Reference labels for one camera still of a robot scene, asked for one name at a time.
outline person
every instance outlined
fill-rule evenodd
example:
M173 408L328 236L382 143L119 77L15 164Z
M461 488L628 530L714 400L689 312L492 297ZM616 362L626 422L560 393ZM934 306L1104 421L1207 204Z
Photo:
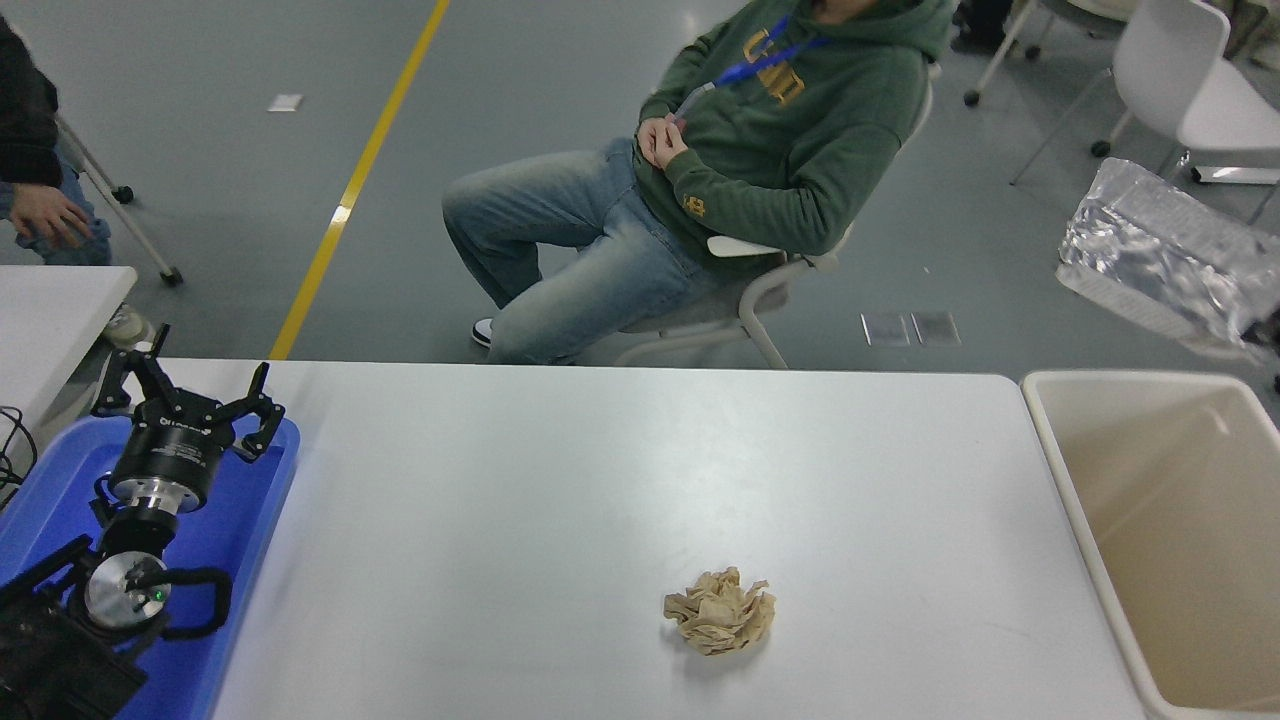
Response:
M950 14L950 0L753 0L676 56L634 137L454 182L445 229L499 309L472 328L488 361L572 363L776 261L716 258L713 234L833 247L908 138ZM580 252L544 278L538 243Z
M951 50L966 55L995 55L1005 41L1005 20L1014 0L961 0L952 19L960 32L951 40Z
M0 73L0 217L17 228L17 243L46 265L110 265L111 228L93 217L58 145L58 90L3 17ZM102 329L122 348L151 334L151 324L128 304Z

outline hoodie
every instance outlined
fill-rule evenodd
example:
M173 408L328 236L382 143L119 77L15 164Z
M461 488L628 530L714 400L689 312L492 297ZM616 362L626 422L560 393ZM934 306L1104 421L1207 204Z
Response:
M58 187L58 91L0 18L0 181Z
M910 135L950 14L948 0L881 0L826 26L812 0L748 3L676 56L641 122L675 111L742 60L823 40L703 95L685 115L689 150L666 172L636 143L645 204L712 268L742 263L710 255L713 234L790 252L831 250ZM787 15L781 37L769 37Z

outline plastic bag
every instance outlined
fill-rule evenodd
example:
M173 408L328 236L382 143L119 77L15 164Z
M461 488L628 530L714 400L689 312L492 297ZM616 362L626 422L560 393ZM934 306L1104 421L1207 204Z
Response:
M1256 361L1280 351L1257 332L1280 311L1280 238L1134 163L1102 161L1060 256L1062 284L1190 350Z

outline green hoodie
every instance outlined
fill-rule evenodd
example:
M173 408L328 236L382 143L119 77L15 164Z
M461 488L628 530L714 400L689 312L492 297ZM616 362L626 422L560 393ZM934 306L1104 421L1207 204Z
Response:
M768 32L791 14L781 38ZM635 146L645 204L704 264L727 234L791 252L822 254L844 234L911 131L927 61L946 41L950 0L881 0L836 26L812 0L753 0L685 47L645 101L662 118L690 91L744 59L809 47L755 77L703 95L685 115L689 150L666 173Z

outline blue lanyard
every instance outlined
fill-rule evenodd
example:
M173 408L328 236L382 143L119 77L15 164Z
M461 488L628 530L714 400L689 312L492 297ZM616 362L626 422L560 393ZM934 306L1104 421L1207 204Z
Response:
M791 15L786 14L782 15L782 19L778 20L778 24L773 26L773 29L769 31L771 45L776 40L782 38L782 33L786 32L787 24L790 22L791 22ZM723 87L726 85L733 85L735 82L741 82L759 73L760 70L769 69L774 65L781 65L782 63L791 60L792 58L804 53L805 50L810 50L813 47L820 47L823 45L827 45L828 42L831 42L829 37L815 37L803 45L792 45L791 47L787 47L786 50L782 50L776 55L762 56L754 61L745 60L737 63L736 65L721 73L721 76L714 81L695 87L694 91L689 94L689 97L685 97L685 101L680 104L680 108L676 109L675 118L677 120L684 118L685 114L689 113L689 110L694 106L694 102L696 102L699 97L707 95L708 92L716 90L717 87Z
M782 38L782 33L786 32L787 24L790 22L791 22L790 14L782 15L782 19L778 20L778 24L773 26L773 29L769 31L769 44L773 44L774 40ZM716 82L713 85L721 87L726 85L732 85L735 82L741 82L759 73L760 70L765 70L768 68L772 68L773 65L781 65L782 63L791 60L792 58L804 53L805 50L810 50L813 47L820 47L823 45L827 45L828 42L831 42L829 37L815 37L803 45L792 45L791 47L782 50L777 55L768 55L755 61L741 61L733 65L732 68L724 70L723 73L721 73L721 77L716 78Z

